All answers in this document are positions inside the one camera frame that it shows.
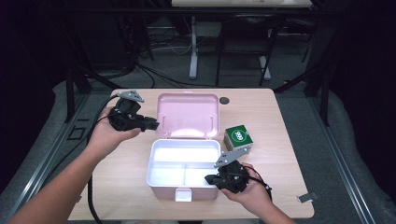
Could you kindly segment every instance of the green box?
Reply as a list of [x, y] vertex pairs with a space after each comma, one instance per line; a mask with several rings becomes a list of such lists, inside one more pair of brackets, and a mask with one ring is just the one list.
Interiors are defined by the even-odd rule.
[[227, 150], [229, 151], [243, 148], [250, 151], [251, 147], [253, 146], [253, 140], [251, 140], [250, 134], [248, 133], [245, 125], [239, 125], [226, 129], [223, 141], [227, 147]]

